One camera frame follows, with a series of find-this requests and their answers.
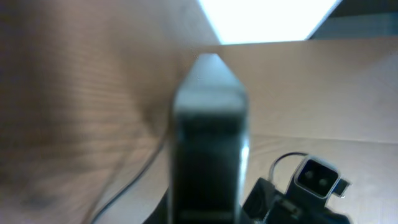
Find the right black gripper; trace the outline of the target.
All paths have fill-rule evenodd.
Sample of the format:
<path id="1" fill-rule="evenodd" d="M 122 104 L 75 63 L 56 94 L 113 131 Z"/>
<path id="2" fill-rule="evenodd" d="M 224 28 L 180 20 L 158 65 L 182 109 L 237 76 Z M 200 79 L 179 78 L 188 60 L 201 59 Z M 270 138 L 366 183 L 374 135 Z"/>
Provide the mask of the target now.
<path id="1" fill-rule="evenodd" d="M 260 177 L 241 210 L 241 224 L 350 224 L 344 214 L 326 208 L 326 200 L 308 192 L 293 195 L 279 192 L 274 184 Z"/>

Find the Galaxy smartphone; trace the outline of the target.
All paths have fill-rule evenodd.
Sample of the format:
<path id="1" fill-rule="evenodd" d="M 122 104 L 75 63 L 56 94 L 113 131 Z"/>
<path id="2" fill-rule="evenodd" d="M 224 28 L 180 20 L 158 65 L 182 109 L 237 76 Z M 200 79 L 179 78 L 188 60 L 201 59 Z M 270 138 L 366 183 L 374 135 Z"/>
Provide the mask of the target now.
<path id="1" fill-rule="evenodd" d="M 168 223 L 238 223 L 249 154 L 244 85 L 201 54 L 170 107 Z"/>

